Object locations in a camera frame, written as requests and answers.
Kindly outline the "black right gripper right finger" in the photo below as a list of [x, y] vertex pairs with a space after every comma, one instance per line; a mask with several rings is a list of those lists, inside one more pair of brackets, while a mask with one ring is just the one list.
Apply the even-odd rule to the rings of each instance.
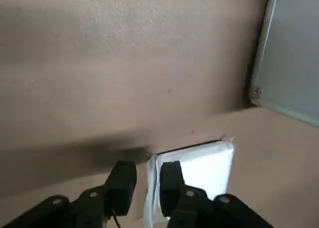
[[168, 228], [271, 228], [237, 197], [221, 194], [210, 200], [200, 188], [185, 184], [178, 161], [160, 169], [159, 200]]

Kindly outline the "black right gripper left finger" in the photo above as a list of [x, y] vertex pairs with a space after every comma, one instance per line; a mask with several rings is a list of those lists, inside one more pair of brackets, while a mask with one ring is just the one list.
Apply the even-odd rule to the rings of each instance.
[[106, 182], [71, 202], [51, 196], [5, 225], [7, 228], [104, 228], [111, 217], [126, 216], [137, 183], [132, 161], [118, 161]]

